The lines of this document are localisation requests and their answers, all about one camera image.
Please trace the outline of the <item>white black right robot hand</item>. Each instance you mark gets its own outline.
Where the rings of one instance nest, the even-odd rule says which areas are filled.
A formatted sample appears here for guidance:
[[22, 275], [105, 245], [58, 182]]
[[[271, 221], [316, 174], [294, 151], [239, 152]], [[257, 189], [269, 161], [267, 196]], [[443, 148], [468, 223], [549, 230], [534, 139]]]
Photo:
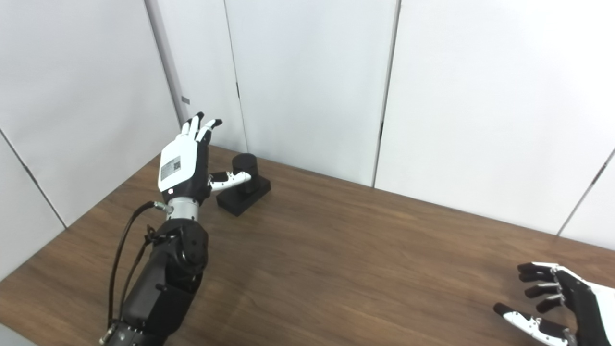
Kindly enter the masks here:
[[584, 280], [558, 263], [530, 261], [517, 266], [518, 278], [535, 282], [525, 289], [528, 298], [547, 297], [536, 311], [547, 313], [566, 307], [576, 318], [576, 330], [496, 303], [493, 311], [532, 339], [547, 346], [613, 346], [615, 344], [615, 291], [612, 287]]

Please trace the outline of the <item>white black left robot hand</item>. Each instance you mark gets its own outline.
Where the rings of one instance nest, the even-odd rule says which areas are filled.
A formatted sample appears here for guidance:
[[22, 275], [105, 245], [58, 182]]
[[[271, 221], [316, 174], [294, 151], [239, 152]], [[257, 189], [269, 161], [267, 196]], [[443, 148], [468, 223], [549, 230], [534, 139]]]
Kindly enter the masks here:
[[186, 198], [201, 205], [213, 191], [226, 190], [255, 178], [254, 173], [235, 169], [233, 172], [209, 173], [209, 144], [213, 129], [220, 119], [202, 124], [203, 112], [183, 123], [180, 133], [160, 154], [158, 188], [165, 204]]

